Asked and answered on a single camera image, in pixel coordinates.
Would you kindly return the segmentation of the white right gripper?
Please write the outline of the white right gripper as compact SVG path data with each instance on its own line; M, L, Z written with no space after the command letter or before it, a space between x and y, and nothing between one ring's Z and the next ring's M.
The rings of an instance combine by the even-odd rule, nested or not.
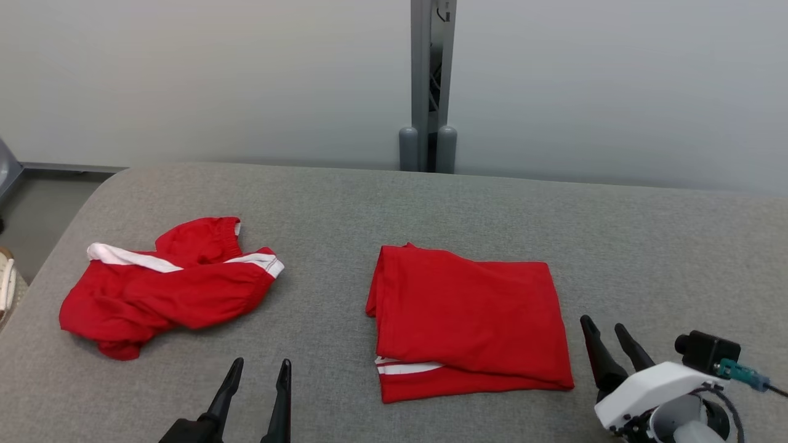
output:
M675 362L656 365L625 325L616 323L620 347L639 371L628 377L593 319L582 315L580 323L598 394L609 394L594 410L611 434L623 441L726 440L726 410L701 397L708 389L723 389L726 381Z

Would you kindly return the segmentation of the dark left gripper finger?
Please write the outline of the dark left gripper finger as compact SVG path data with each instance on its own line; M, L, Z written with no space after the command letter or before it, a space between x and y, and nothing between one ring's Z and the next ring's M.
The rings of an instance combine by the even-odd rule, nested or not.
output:
M231 399L237 392L244 359L236 358L211 405L197 420L178 418L160 439L161 442L222 442Z
M284 359L275 383L276 400L261 442L292 441L292 362Z

